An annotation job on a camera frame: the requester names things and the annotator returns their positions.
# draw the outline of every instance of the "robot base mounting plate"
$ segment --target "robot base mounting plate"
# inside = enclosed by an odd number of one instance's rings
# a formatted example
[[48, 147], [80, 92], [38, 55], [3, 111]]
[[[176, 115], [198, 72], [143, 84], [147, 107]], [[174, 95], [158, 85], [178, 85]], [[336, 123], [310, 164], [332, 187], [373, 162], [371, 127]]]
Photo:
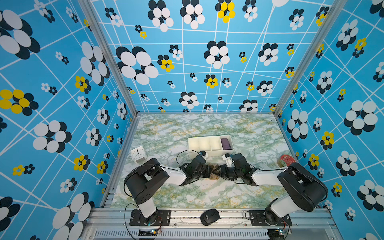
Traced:
[[[169, 226], [170, 210], [158, 210], [157, 215], [163, 220], [163, 222], [161, 223], [162, 226]], [[129, 221], [129, 225], [147, 226], [146, 224], [144, 224], [144, 222], [145, 218], [141, 214], [141, 211], [138, 209], [134, 209], [131, 213], [131, 220]], [[156, 221], [151, 226], [160, 226], [159, 219], [156, 219]]]
[[[264, 216], [264, 210], [250, 210], [249, 211], [249, 214], [250, 214], [250, 218], [251, 218], [251, 223], [252, 223], [252, 226], [270, 226], [268, 223], [265, 222], [265, 216]], [[292, 221], [291, 221], [291, 218], [289, 217], [289, 215], [287, 214], [285, 217], [283, 217], [281, 219], [281, 221], [279, 221], [277, 223], [276, 226], [284, 226], [284, 221], [286, 222], [286, 225], [287, 227], [288, 226], [292, 226]]]

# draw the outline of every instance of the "blue patterned wall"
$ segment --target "blue patterned wall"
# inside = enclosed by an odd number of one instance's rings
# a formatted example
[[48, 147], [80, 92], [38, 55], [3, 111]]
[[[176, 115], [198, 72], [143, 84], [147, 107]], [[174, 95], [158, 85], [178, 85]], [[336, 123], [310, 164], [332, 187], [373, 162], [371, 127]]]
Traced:
[[344, 239], [384, 238], [383, 6], [347, 2], [278, 115]]
[[275, 109], [333, 0], [93, 0], [142, 112]]
[[0, 239], [77, 239], [131, 115], [77, 1], [0, 10]]

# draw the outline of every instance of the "green marble surface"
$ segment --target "green marble surface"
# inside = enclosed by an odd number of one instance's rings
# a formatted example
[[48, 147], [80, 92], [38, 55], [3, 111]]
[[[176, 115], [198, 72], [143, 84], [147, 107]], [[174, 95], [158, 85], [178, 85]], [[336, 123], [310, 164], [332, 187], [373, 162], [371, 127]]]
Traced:
[[[147, 159], [154, 157], [163, 165], [178, 167], [176, 156], [188, 149], [189, 137], [218, 135], [231, 135], [234, 154], [242, 153], [250, 164], [262, 169], [276, 168], [282, 154], [291, 155], [272, 114], [142, 114], [131, 149], [143, 146]], [[178, 161], [190, 162], [188, 152]], [[131, 156], [126, 159], [111, 207], [134, 203], [125, 195], [123, 182], [144, 162], [136, 163]], [[225, 164], [221, 156], [208, 157], [207, 163]], [[158, 208], [265, 208], [286, 194], [279, 186], [253, 187], [224, 179], [200, 179], [182, 187], [164, 184], [153, 198]]]

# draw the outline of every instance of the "analog clock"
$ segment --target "analog clock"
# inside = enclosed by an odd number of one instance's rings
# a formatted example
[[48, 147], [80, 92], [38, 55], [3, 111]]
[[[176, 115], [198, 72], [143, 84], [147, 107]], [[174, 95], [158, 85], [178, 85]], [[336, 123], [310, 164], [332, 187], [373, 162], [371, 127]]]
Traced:
[[135, 162], [147, 159], [147, 154], [143, 146], [131, 150], [131, 157]]

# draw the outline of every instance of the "black mouse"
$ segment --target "black mouse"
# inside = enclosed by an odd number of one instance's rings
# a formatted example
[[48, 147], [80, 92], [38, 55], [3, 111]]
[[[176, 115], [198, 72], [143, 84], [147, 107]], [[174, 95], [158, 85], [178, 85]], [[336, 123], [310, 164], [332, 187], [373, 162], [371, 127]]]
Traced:
[[219, 218], [220, 214], [216, 209], [209, 209], [200, 216], [201, 223], [204, 226], [211, 225], [212, 223], [216, 222]]

